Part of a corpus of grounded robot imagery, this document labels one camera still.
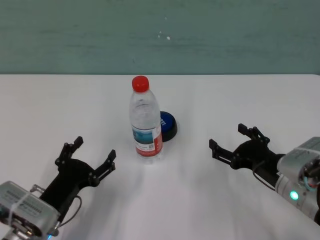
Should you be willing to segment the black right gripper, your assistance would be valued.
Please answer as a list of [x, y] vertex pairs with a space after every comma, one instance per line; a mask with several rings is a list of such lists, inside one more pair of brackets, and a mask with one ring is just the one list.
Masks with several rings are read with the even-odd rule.
[[231, 152], [210, 139], [209, 148], [212, 151], [212, 158], [229, 165], [234, 170], [242, 168], [252, 170], [274, 187], [279, 178], [277, 164], [284, 155], [276, 154], [269, 149], [270, 139], [264, 136], [256, 126], [248, 128], [239, 123], [238, 132], [251, 140], [242, 143], [234, 152]]

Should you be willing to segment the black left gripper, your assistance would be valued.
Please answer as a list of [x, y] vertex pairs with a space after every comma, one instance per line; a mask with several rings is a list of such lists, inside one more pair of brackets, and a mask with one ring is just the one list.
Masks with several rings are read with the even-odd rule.
[[87, 163], [73, 159], [73, 154], [83, 143], [81, 136], [78, 136], [73, 143], [64, 143], [59, 157], [55, 160], [58, 175], [40, 196], [42, 201], [58, 211], [60, 218], [66, 216], [81, 189], [97, 187], [116, 169], [114, 160], [117, 155], [114, 149], [110, 151], [104, 163], [95, 170]]

